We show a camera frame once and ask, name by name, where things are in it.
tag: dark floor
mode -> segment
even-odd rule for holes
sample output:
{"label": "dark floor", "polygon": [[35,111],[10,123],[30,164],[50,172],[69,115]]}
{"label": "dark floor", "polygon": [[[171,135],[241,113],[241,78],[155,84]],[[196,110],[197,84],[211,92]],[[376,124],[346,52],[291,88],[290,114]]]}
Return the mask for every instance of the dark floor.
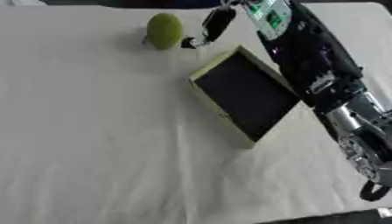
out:
{"label": "dark floor", "polygon": [[[47,4],[104,4],[112,7],[124,8],[167,8],[169,2],[180,2],[181,0],[42,0]],[[200,2],[219,2],[220,0],[199,0]],[[308,3],[330,3],[330,2],[377,2],[385,5],[392,11],[392,0],[298,0]]]}

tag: box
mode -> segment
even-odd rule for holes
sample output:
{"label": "box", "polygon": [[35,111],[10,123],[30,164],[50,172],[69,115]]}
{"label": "box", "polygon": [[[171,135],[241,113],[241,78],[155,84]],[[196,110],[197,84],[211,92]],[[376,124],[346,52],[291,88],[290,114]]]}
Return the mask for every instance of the box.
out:
{"label": "box", "polygon": [[299,102],[282,75],[242,46],[194,73],[189,83],[247,148]]}

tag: table surface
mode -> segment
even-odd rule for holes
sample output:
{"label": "table surface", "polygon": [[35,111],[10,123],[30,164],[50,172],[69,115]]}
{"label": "table surface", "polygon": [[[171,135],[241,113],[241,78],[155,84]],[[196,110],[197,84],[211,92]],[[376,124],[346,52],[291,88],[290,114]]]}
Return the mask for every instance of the table surface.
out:
{"label": "table surface", "polygon": [[[392,20],[379,4],[309,7],[392,105]],[[141,45],[148,19],[193,35],[209,10],[0,9],[0,217],[4,223],[254,223],[392,206],[312,112],[295,107],[253,150],[238,147],[186,88],[244,45],[276,68],[243,13],[198,52]]]}

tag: tennis ball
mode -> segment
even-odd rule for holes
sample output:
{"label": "tennis ball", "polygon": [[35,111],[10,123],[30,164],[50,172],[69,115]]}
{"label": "tennis ball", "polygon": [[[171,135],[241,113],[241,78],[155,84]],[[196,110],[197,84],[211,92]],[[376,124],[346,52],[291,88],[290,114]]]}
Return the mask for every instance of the tennis ball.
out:
{"label": "tennis ball", "polygon": [[147,24],[147,40],[158,50],[172,48],[182,38],[182,24],[168,13],[159,13]]}

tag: metal component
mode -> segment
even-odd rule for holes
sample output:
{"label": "metal component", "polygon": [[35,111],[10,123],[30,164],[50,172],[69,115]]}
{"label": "metal component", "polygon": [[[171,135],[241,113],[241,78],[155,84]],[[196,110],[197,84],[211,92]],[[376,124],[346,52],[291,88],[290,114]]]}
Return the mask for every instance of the metal component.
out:
{"label": "metal component", "polygon": [[375,183],[380,181],[380,173],[377,172],[373,162],[368,159],[367,151],[355,141],[355,137],[342,137],[339,140],[339,145],[346,155],[346,159],[359,173]]}
{"label": "metal component", "polygon": [[340,134],[348,135],[361,127],[359,121],[352,117],[348,103],[328,113],[326,117]]}
{"label": "metal component", "polygon": [[341,136],[349,136],[363,125],[364,119],[372,121],[381,116],[379,105],[370,92],[365,92],[329,112],[326,117]]}
{"label": "metal component", "polygon": [[311,92],[314,95],[319,94],[324,91],[326,88],[329,88],[335,82],[335,76],[331,71],[328,71],[326,75],[319,77],[311,84]]}

